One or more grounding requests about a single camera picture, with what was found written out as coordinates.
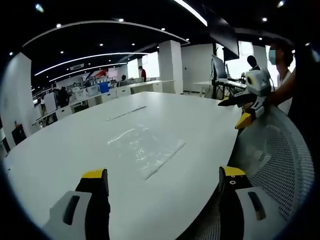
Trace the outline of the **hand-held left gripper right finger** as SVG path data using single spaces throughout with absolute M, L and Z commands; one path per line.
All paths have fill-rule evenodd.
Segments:
M 241 169 L 221 166 L 218 190 L 221 240 L 273 240 L 284 229 L 279 204 Z

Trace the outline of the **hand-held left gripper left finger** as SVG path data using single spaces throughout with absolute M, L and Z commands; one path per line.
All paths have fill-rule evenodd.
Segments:
M 88 171 L 50 209 L 43 230 L 51 240 L 109 240 L 110 212 L 108 170 Z

